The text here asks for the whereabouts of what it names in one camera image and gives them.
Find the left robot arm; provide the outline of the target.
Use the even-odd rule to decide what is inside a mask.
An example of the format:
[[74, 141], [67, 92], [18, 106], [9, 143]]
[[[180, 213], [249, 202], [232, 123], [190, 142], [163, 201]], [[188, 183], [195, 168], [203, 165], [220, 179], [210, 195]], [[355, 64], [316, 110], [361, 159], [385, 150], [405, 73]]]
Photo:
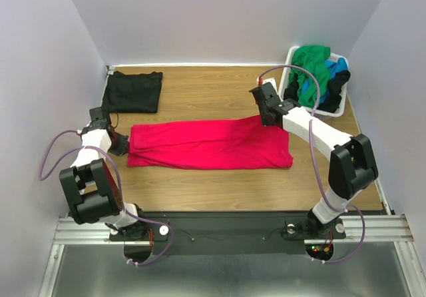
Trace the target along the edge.
[[139, 218], [143, 211], [123, 200], [107, 165], [108, 154], [128, 153], [128, 136], [115, 131], [106, 109], [93, 108], [89, 114], [81, 131], [82, 149], [71, 167], [59, 173], [69, 214], [77, 224], [102, 222], [126, 240], [141, 240], [148, 234], [148, 223]]

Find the blue t shirt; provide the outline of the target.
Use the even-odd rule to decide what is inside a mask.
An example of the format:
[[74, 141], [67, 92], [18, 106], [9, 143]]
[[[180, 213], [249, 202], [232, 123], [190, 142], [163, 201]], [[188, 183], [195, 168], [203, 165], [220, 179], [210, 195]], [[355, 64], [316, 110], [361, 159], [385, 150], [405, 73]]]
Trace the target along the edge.
[[[341, 71], [347, 71], [348, 66], [344, 58], [339, 58], [336, 61], [325, 60], [325, 65], [330, 71], [330, 79], [333, 79], [337, 73]], [[302, 93], [305, 93], [310, 85], [310, 80], [306, 79], [302, 86]]]

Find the white plastic laundry basket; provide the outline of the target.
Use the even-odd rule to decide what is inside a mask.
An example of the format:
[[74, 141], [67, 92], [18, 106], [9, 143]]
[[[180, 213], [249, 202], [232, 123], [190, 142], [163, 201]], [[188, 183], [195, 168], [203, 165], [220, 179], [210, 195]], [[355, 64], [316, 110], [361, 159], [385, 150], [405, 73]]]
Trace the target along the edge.
[[[285, 64], [290, 64], [290, 62], [292, 61], [292, 57], [294, 56], [294, 53], [299, 48], [300, 47], [297, 45], [289, 48]], [[341, 56], [335, 53], [330, 53], [328, 61], [337, 63], [340, 59], [344, 59], [347, 66], [349, 66], [349, 61], [344, 56]], [[284, 91], [290, 83], [290, 80], [289, 80], [290, 73], [291, 73], [290, 68], [284, 68], [282, 72], [280, 84], [277, 88], [277, 92], [282, 99], [284, 98]], [[321, 119], [322, 121], [326, 121], [331, 118], [342, 116], [345, 111], [345, 104], [346, 104], [346, 97], [347, 97], [347, 82], [342, 86], [341, 92], [339, 95], [341, 97], [341, 101], [339, 102], [339, 106], [335, 112], [331, 113], [331, 112], [317, 109], [315, 112], [316, 117]]]

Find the pink t shirt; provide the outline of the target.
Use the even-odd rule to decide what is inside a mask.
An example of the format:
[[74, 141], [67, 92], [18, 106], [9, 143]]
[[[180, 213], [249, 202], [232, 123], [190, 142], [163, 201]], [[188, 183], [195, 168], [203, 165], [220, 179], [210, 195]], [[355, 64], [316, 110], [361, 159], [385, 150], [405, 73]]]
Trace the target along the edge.
[[260, 116], [134, 125], [129, 167], [188, 170], [290, 168], [289, 134]]

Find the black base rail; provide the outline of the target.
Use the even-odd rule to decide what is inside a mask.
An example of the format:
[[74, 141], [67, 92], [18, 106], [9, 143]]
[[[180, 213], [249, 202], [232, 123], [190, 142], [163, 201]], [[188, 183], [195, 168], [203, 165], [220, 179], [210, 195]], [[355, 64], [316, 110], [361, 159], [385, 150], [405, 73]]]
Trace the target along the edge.
[[169, 255], [305, 254], [306, 244], [345, 238], [337, 219], [314, 230], [306, 211], [145, 212], [145, 218], [171, 226], [174, 236], [153, 231], [153, 253], [168, 243]]

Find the folded black t shirt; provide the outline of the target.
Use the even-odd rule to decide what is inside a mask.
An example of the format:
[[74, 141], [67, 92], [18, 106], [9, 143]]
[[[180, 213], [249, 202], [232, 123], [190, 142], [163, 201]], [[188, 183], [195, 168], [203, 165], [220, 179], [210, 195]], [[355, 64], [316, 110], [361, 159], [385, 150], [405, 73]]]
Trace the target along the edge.
[[157, 113], [163, 72], [108, 76], [101, 107], [110, 113]]

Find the black t shirt in basket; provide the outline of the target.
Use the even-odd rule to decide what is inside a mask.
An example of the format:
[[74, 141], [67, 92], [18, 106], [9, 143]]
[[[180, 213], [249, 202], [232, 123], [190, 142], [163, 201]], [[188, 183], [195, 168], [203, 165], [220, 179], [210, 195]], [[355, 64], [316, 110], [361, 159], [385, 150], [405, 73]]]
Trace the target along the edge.
[[[298, 95], [298, 89], [300, 87], [300, 84], [298, 83], [298, 75], [292, 71], [291, 76], [292, 79], [289, 81], [288, 86], [284, 90], [283, 100], [292, 99], [303, 106], [311, 108], [312, 106], [308, 106], [306, 102], [301, 102], [300, 96]], [[351, 73], [348, 70], [344, 70], [336, 73], [335, 76], [327, 82], [327, 89], [320, 99], [318, 110], [329, 113], [336, 112], [341, 102], [340, 94], [342, 87], [349, 81], [350, 77]]]

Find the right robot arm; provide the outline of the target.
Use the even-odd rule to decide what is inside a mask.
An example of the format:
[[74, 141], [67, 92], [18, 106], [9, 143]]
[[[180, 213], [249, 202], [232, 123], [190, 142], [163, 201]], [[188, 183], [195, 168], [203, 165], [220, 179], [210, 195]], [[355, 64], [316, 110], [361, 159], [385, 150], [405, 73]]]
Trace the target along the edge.
[[363, 134], [352, 136], [316, 117], [297, 102], [282, 100], [271, 82], [252, 90], [262, 124], [278, 126], [309, 143], [311, 157], [318, 150], [329, 161], [329, 188], [320, 188], [321, 199], [308, 212], [306, 229], [321, 237], [346, 210], [350, 202], [378, 175], [371, 141]]

